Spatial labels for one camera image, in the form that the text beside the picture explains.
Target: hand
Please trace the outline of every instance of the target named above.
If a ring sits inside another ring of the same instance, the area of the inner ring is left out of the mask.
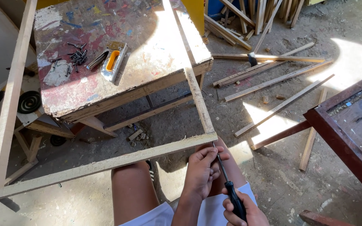
[[[212,181],[220,176],[217,153],[223,152],[223,147],[208,147],[193,153],[188,159],[187,175],[183,193],[204,200],[210,192]],[[228,153],[220,154],[221,160],[228,160]]]
[[[225,195],[229,194],[226,188],[222,189],[222,193]],[[235,189],[235,193],[244,204],[245,211],[247,212],[247,222],[243,221],[233,213],[234,206],[230,199],[227,198],[223,201],[223,207],[226,209],[223,214],[226,220],[229,221],[227,226],[247,226],[247,223],[248,225],[269,225],[268,219],[264,213],[255,205],[247,194],[239,192],[237,189]]]

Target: person's right hand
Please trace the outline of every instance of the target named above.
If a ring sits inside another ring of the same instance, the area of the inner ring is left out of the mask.
[[[222,189],[222,193],[225,195],[229,194],[226,188]],[[231,203],[230,199],[227,198],[223,201],[223,207],[226,209],[223,214],[226,220],[229,221],[227,223],[227,226],[247,226],[247,223],[249,226],[269,225],[268,219],[266,218],[264,213],[255,205],[255,203],[247,194],[239,192],[237,189],[235,189],[235,193],[244,204],[245,211],[247,212],[247,222],[243,221],[241,218],[237,217],[237,215],[233,213],[234,206]]]

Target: concrete floor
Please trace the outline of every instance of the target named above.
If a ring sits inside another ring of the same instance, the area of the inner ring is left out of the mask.
[[[239,20],[232,23],[240,31]],[[259,36],[249,40],[255,46]],[[249,145],[291,127],[304,118],[303,113],[318,102],[323,87],[329,89],[327,97],[362,79],[362,1],[329,0],[327,4],[304,7],[294,29],[274,21],[271,33],[266,35],[260,52],[271,48],[279,55],[309,42],[315,45],[297,53],[299,56],[332,57],[329,67],[297,76],[285,82],[259,90],[256,93],[225,103],[222,98],[251,85],[257,85],[280,75],[302,68],[306,63],[289,62],[269,71],[230,85],[215,89],[211,83],[225,76],[248,68],[245,62],[216,59],[212,71],[205,76],[203,96],[215,130],[231,148],[233,155],[252,190],[259,208],[271,225],[305,225],[298,213],[308,209],[326,216],[362,225],[362,184],[342,163],[324,140],[317,135],[306,172],[300,172],[299,162],[309,130],[264,147],[257,152]],[[232,47],[224,40],[209,36],[208,49],[212,53],[248,53],[239,45]],[[277,116],[250,133],[235,138],[234,132],[249,121],[258,121],[263,112],[282,102],[276,94],[290,97],[303,89],[317,76],[335,74],[335,77],[288,106]],[[188,91],[186,82],[152,95],[155,105],[173,99]],[[262,96],[269,96],[269,104],[262,103]],[[148,108],[146,99],[139,99],[100,115],[104,122],[117,121],[118,116],[131,115]],[[124,153],[159,146],[172,141],[202,134],[196,108],[192,102],[175,107],[136,124],[149,135],[149,140],[131,147],[125,140],[133,133],[125,127],[117,131],[119,137],[85,129],[75,141],[60,147],[49,144],[44,134],[37,155],[39,163],[18,181],[78,167],[91,162],[119,156]],[[30,142],[32,131],[25,135]],[[186,162],[193,150],[187,150],[154,159],[156,163],[155,188],[160,202],[176,200],[182,190]],[[24,154],[17,141],[13,141],[8,172],[21,165]],[[113,208],[110,172],[98,173],[58,185],[15,195],[0,200],[0,225],[112,225]]]

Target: screwdriver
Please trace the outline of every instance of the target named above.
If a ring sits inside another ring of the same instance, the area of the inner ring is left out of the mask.
[[[234,191],[234,184],[232,181],[229,181],[229,178],[227,177],[226,170],[224,169],[223,162],[220,159],[220,155],[217,154],[217,159],[219,160],[219,165],[222,168],[223,175],[226,178],[226,182],[224,183],[224,186],[226,187],[227,191],[229,192],[230,201],[234,206],[233,213],[237,215],[239,218],[243,219],[245,222],[247,222],[247,212],[245,211],[245,207],[243,202],[240,198],[238,198],[237,194]]]

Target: person's left hand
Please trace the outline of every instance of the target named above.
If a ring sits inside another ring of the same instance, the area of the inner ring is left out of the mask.
[[[223,151],[224,148],[221,146],[208,147],[189,157],[183,193],[196,196],[201,201],[209,195],[212,181],[220,176],[219,163],[216,161],[217,153]],[[228,160],[229,158],[228,153],[220,154],[221,160]]]

